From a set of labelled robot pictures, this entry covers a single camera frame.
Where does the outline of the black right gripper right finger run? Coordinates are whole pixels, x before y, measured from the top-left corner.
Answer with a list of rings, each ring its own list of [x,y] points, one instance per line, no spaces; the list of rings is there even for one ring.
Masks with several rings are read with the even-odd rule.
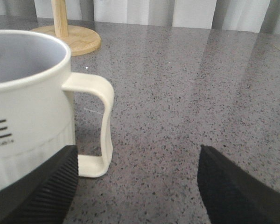
[[[212,146],[201,145],[197,185],[213,224],[280,224],[280,193]]]

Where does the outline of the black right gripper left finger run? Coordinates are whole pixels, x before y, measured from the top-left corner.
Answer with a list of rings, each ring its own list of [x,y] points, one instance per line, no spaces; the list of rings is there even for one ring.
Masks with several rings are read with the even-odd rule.
[[[0,224],[61,224],[77,190],[77,147],[65,146],[0,190]]]

